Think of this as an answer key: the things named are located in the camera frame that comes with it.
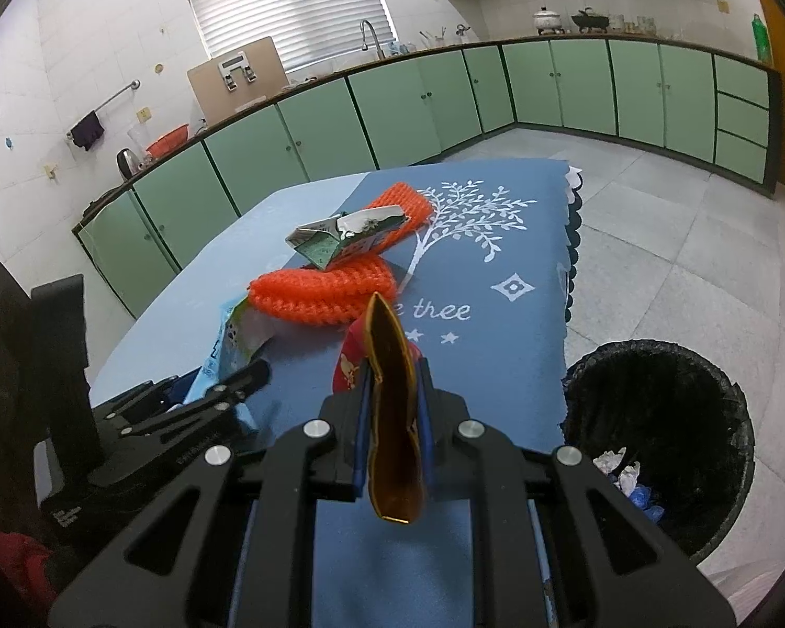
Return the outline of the dark hanging towel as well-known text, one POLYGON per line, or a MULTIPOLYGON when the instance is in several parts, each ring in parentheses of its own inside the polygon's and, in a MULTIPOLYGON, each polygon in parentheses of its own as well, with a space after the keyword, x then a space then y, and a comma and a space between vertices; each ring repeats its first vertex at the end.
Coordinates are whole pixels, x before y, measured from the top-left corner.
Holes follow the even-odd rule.
POLYGON ((95 110, 90 110, 89 114, 72 126, 69 130, 69 139, 76 148, 89 152, 97 142, 103 139, 104 126, 100 122, 99 115, 95 110))

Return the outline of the green white snack wrapper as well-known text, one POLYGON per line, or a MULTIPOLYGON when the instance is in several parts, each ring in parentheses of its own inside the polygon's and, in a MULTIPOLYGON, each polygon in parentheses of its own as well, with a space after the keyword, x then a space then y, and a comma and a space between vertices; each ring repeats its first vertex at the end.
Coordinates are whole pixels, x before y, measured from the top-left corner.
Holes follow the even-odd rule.
POLYGON ((296 227, 285 241, 310 265, 327 271, 350 256, 367 254, 407 221, 404 208, 398 204, 363 208, 307 222, 296 227))

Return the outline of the white cooking pot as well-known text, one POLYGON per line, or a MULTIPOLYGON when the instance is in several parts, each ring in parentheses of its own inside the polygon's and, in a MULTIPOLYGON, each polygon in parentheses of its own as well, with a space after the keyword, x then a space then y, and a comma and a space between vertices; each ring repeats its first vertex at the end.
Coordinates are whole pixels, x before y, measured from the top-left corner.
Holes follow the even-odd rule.
POLYGON ((566 28, 564 28, 562 23, 562 16, 546 6, 543 6, 533 14, 533 24, 539 36, 564 34, 566 32, 566 28))

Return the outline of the red plastic basin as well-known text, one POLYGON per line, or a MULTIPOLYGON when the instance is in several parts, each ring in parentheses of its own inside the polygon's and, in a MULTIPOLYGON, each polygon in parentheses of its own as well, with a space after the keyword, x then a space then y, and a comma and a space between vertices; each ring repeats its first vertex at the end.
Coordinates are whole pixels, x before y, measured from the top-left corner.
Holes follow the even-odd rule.
POLYGON ((145 153, 153 160, 163 159, 170 153, 175 152, 175 150, 180 149, 181 146, 184 146, 184 144, 188 142, 188 138, 188 125, 184 124, 177 126, 177 128, 170 130, 166 134, 163 134, 163 136, 160 136, 159 139, 151 142, 149 146, 145 148, 145 153))

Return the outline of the wall towel rail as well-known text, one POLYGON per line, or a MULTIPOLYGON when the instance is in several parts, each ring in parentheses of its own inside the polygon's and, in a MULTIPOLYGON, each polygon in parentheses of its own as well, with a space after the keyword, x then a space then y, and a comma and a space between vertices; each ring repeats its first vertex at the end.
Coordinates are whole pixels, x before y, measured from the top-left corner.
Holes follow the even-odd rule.
POLYGON ((120 96, 124 95, 126 92, 136 92, 139 91, 141 86, 141 81, 139 78, 134 78, 133 81, 129 82, 123 88, 118 89, 114 94, 111 94, 109 98, 106 98, 101 104, 97 105, 95 108, 96 114, 99 114, 100 110, 106 108, 107 105, 110 105, 111 102, 114 102, 116 99, 119 99, 120 96))

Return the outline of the black wok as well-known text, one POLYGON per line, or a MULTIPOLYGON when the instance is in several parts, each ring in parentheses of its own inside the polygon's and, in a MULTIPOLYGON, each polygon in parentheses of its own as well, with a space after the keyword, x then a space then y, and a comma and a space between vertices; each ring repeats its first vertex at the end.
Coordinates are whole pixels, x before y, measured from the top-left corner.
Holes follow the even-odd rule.
POLYGON ((610 18, 594 12, 591 7, 580 8, 576 14, 571 16, 571 19, 580 34, 590 34, 590 32, 605 34, 610 30, 610 18))

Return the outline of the white tissue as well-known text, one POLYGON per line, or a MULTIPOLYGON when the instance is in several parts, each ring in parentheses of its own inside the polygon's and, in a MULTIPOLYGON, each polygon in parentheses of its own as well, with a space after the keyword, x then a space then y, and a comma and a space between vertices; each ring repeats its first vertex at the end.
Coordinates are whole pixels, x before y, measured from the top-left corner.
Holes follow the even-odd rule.
POLYGON ((618 451, 605 451, 594 458, 592 463, 626 498, 629 498, 640 483, 641 464, 626 460, 626 448, 618 451))

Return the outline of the red gold foil pouch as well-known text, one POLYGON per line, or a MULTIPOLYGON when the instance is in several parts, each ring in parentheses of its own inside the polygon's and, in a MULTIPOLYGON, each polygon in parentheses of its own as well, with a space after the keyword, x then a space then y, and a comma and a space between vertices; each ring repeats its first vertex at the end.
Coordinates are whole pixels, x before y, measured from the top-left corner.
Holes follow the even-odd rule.
POLYGON ((396 524, 411 524, 424 506, 418 436, 417 363, 420 349, 408 340, 390 302, 378 292, 347 330, 333 390, 358 387, 361 366, 368 367, 368 496, 375 514, 396 524))

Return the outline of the black trash bin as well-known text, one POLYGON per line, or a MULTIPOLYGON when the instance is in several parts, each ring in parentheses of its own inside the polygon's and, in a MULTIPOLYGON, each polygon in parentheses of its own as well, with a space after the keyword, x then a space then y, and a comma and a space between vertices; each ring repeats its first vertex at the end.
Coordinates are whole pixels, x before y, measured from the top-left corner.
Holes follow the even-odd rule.
POLYGON ((658 526, 692 562, 733 528, 755 476, 755 431, 745 393, 681 344, 603 344, 567 370, 567 444, 591 458, 623 450, 638 484, 664 509, 658 526))

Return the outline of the cardboard box on counter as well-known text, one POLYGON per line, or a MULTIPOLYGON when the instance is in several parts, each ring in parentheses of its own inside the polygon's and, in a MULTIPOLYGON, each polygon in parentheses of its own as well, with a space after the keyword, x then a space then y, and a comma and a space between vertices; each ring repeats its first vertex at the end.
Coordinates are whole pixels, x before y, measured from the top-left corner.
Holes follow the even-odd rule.
POLYGON ((194 66, 187 78, 208 125, 275 98, 289 85, 272 37, 194 66))

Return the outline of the light blue tablecloth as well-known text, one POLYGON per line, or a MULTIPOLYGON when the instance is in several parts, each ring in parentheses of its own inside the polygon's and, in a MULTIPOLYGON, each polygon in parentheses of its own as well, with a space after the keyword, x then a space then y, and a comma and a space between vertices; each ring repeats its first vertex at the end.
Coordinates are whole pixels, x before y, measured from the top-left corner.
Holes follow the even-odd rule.
POLYGON ((285 238, 305 221, 331 216, 363 173, 297 184, 267 196, 208 242, 124 334, 90 387, 100 406, 147 380, 191 372, 211 352, 223 305, 249 282, 290 260, 285 238))

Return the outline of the blue plastic bag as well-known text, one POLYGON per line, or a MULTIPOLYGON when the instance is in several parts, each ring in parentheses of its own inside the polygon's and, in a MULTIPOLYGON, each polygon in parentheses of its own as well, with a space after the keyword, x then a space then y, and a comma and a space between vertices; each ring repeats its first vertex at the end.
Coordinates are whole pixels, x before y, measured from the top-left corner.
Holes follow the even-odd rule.
POLYGON ((631 490, 628 499, 632 504, 635 504, 652 523, 658 523, 662 516, 664 516, 664 508, 655 502, 651 489, 649 489, 648 486, 636 485, 635 488, 631 490))

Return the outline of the white window blind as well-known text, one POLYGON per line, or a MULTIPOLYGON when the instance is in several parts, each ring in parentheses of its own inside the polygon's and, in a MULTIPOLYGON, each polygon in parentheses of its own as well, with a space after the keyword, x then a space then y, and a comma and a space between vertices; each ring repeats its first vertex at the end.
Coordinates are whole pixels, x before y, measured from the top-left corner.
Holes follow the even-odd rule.
POLYGON ((272 37, 283 68, 298 70, 361 50, 360 21, 381 47, 397 38, 384 0, 188 0, 212 57, 272 37))

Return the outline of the green lower kitchen cabinets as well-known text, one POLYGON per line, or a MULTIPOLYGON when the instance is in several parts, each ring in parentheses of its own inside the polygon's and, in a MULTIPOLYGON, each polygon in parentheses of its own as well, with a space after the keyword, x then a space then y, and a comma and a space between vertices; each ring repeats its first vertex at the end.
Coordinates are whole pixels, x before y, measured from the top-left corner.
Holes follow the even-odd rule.
POLYGON ((633 144, 773 193, 781 82, 686 42, 554 36, 375 62, 265 99, 90 204, 75 238, 139 315, 281 188, 430 162, 528 126, 633 144))

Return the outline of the orange foam net rolled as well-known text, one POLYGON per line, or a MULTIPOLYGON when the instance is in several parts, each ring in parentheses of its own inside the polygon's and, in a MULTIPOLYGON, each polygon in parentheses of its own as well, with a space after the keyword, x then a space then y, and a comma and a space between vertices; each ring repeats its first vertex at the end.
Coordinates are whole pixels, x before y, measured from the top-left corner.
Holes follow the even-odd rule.
POLYGON ((339 326, 360 318, 371 296, 394 300, 397 282, 387 262, 361 254, 331 270, 283 268, 254 279, 248 304, 266 316, 306 326, 339 326))

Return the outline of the chrome sink faucet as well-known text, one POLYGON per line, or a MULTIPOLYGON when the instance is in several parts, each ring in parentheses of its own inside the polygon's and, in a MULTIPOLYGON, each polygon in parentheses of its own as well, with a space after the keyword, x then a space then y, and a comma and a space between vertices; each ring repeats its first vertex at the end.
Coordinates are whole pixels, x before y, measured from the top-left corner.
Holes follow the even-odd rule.
POLYGON ((363 51, 370 51, 373 50, 375 54, 375 58, 377 60, 383 61, 387 58, 387 54, 385 54, 383 47, 381 47, 380 38, 378 38, 378 34, 375 31, 373 23, 367 18, 360 21, 360 32, 361 32, 361 50, 363 51))

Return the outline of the green bottle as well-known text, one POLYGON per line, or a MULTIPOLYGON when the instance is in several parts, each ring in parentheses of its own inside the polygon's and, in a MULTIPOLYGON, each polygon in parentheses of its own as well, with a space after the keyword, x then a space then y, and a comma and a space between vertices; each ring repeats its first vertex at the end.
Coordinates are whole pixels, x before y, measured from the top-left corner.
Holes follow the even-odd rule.
POLYGON ((771 52, 769 32, 765 20, 759 14, 753 14, 752 31, 757 61, 770 65, 773 62, 773 52, 771 52))

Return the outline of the light blue milk carton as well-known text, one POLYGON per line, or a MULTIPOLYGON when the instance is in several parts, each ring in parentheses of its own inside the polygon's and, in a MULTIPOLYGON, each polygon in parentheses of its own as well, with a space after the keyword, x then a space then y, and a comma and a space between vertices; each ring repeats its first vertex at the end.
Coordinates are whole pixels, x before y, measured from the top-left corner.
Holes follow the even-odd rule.
POLYGON ((246 298, 223 305, 217 338, 184 398, 185 404, 199 400, 210 388, 246 367, 274 334, 272 319, 246 298))

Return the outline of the steel electric kettle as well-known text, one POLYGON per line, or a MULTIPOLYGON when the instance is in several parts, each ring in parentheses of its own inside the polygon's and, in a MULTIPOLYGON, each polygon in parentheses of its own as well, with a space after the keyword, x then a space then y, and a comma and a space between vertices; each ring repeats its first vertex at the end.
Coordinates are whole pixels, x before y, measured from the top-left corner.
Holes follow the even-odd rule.
POLYGON ((143 160, 129 148, 119 150, 116 154, 116 164, 124 182, 137 176, 143 170, 143 160))

